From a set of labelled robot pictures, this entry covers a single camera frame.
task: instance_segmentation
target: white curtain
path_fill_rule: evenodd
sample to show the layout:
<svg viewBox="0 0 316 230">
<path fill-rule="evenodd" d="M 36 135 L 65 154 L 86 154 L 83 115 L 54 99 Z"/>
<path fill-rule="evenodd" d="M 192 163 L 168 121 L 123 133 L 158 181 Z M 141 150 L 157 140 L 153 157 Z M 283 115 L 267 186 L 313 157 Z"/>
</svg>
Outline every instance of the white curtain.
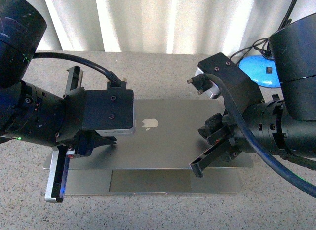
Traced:
<svg viewBox="0 0 316 230">
<path fill-rule="evenodd" d="M 27 0 L 45 18 L 40 50 L 230 55 L 266 38 L 292 0 Z M 298 0 L 291 18 L 316 12 Z"/>
</svg>

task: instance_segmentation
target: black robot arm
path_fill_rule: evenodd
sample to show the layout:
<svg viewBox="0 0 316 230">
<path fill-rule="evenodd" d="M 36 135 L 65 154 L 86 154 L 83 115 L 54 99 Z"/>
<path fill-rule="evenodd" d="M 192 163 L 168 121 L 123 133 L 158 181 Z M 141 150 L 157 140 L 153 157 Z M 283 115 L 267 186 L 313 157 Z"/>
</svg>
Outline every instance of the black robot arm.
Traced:
<svg viewBox="0 0 316 230">
<path fill-rule="evenodd" d="M 316 163 L 305 157 L 316 157 L 316 14 L 301 19 L 276 32 L 270 38 L 284 101 L 273 95 L 263 101 L 256 83 L 222 53 L 198 64 L 200 74 L 189 79 L 199 94 L 206 91 L 224 97 L 223 116 L 215 115 L 212 125 L 199 132 L 210 149 L 191 163 L 196 176 L 217 157 L 233 160 L 240 152 L 256 152 L 274 171 L 293 185 L 316 197 L 316 188 L 299 178 L 272 155 L 301 166 L 316 169 Z M 225 133 L 222 124 L 227 127 Z M 234 149 L 216 152 L 224 139 Z"/>
</svg>

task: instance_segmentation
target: black cord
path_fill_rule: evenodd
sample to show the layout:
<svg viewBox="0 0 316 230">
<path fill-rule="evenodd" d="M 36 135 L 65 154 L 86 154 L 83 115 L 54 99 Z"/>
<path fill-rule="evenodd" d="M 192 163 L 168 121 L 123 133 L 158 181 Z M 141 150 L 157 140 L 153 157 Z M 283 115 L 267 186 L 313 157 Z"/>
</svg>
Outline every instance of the black cord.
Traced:
<svg viewBox="0 0 316 230">
<path fill-rule="evenodd" d="M 272 59 L 272 54 L 271 54 L 271 50 L 269 48 L 269 44 L 268 44 L 268 39 L 267 38 L 261 38 L 261 39 L 258 39 L 256 40 L 251 46 L 249 47 L 246 47 L 242 50 L 239 50 L 237 52 L 235 52 L 233 55 L 230 56 L 230 59 L 232 59 L 234 56 L 236 56 L 237 54 L 247 50 L 243 55 L 242 57 L 235 63 L 236 65 L 239 65 L 239 63 L 242 61 L 242 59 L 251 51 L 251 49 L 255 49 L 255 50 L 258 50 L 260 52 L 260 54 L 268 59 L 268 60 L 273 60 Z"/>
<path fill-rule="evenodd" d="M 98 72 L 104 74 L 113 86 L 121 85 L 121 80 L 112 71 L 109 71 L 105 69 L 104 67 L 79 56 L 74 56 L 74 55 L 70 55 L 66 53 L 57 53 L 57 52 L 37 52 L 34 54 L 33 59 L 37 59 L 37 58 L 56 58 L 56 59 L 74 61 L 74 62 L 83 64 L 85 66 L 89 66 L 97 70 Z"/>
<path fill-rule="evenodd" d="M 286 168 L 283 164 L 281 164 L 278 160 L 276 160 L 265 147 L 263 147 L 258 142 L 254 134 L 250 131 L 242 115 L 240 114 L 225 84 L 213 74 L 205 74 L 205 77 L 213 81 L 220 88 L 220 91 L 225 99 L 225 107 L 227 111 L 229 112 L 230 116 L 235 120 L 236 125 L 240 128 L 245 139 L 250 144 L 250 146 L 254 149 L 254 151 L 259 155 L 259 157 L 270 168 L 272 168 L 276 173 L 278 173 L 281 177 L 283 177 L 289 183 L 301 189 L 302 191 L 309 194 L 310 196 L 316 198 L 316 186 L 303 180 L 302 178 L 298 177 L 295 173 L 290 171 L 288 168 Z"/>
<path fill-rule="evenodd" d="M 296 2 L 297 2 L 297 0 L 292 0 L 292 2 L 291 2 L 291 4 L 290 4 L 290 7 L 289 7 L 289 9 L 287 10 L 287 13 L 285 14 L 285 17 L 283 18 L 283 20 L 282 20 L 282 22 L 281 22 L 281 24 L 280 24 L 280 26 L 279 26 L 279 28 L 278 28 L 278 31 L 279 31 L 280 29 L 284 28 L 286 25 L 289 24 L 289 17 L 290 17 L 290 15 L 291 15 L 291 13 L 292 13 L 292 10 L 293 10 L 293 8 L 294 8 Z"/>
</svg>

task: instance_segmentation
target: gray countertop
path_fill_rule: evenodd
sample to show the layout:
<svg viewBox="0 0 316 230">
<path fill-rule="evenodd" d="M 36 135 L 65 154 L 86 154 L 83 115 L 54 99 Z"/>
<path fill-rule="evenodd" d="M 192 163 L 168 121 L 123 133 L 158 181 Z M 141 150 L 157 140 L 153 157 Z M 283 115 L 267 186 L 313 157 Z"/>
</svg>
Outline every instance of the gray countertop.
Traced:
<svg viewBox="0 0 316 230">
<path fill-rule="evenodd" d="M 71 52 L 127 78 L 136 99 L 207 99 L 186 80 L 205 55 Z M 66 69 L 76 63 L 34 59 L 24 81 L 62 96 Z M 82 66 L 83 87 L 105 89 L 103 75 Z M 262 88 L 265 100 L 279 89 Z M 49 147 L 21 141 L 0 145 L 0 229 L 316 229 L 315 199 L 290 185 L 259 157 L 254 167 L 236 170 L 238 194 L 180 196 L 67 196 L 44 201 Z M 316 172 L 281 161 L 316 184 Z"/>
</svg>

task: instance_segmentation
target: laptop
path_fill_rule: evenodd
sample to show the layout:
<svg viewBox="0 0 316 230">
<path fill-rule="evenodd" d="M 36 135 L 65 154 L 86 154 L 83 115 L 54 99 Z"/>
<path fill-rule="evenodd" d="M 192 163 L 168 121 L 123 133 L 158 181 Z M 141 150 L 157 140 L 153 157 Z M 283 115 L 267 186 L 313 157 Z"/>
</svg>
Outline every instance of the laptop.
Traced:
<svg viewBox="0 0 316 230">
<path fill-rule="evenodd" d="M 198 129 L 223 111 L 214 100 L 135 100 L 135 134 L 116 136 L 117 144 L 72 159 L 66 195 L 239 192 L 234 168 L 253 166 L 247 153 L 229 163 L 213 162 L 204 178 L 196 178 L 189 166 L 209 147 Z"/>
</svg>

